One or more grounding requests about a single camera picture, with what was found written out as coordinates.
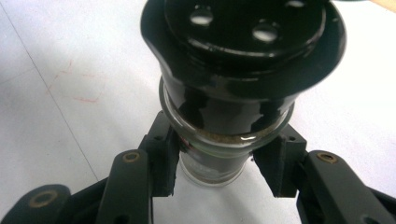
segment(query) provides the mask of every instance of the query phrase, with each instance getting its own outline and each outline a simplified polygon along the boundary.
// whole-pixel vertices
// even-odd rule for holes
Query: white background
[[[0,218],[26,192],[73,193],[137,148],[158,111],[160,69],[140,35],[142,0],[0,0]],[[343,157],[364,183],[396,197],[396,15],[336,2],[343,61],[301,94],[291,125],[308,150]],[[175,196],[154,200],[161,223],[299,223],[253,162],[231,185],[198,187],[177,171]]]

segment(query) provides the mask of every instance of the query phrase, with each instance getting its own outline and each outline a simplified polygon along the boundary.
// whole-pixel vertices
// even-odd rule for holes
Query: white table surface
[[[0,218],[26,192],[73,193],[105,178],[137,148],[158,111],[160,69],[142,40],[145,1],[0,0]],[[396,14],[336,2],[343,61],[298,98],[291,125],[308,150],[343,157],[363,182],[396,197]],[[154,200],[155,223],[300,223],[295,199],[275,199],[254,162],[231,185],[194,185]]]

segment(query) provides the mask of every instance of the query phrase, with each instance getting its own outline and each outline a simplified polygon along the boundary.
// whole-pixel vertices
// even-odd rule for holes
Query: metal bolt
[[[48,189],[37,193],[29,201],[32,208],[40,208],[52,203],[58,197],[58,192],[54,189]]]
[[[134,162],[139,160],[140,154],[138,152],[130,152],[123,155],[122,160],[124,162]]]
[[[331,154],[326,153],[326,152],[319,152],[317,154],[317,157],[321,161],[326,161],[326,162],[331,163],[331,164],[338,162],[337,158],[334,155],[331,155]]]

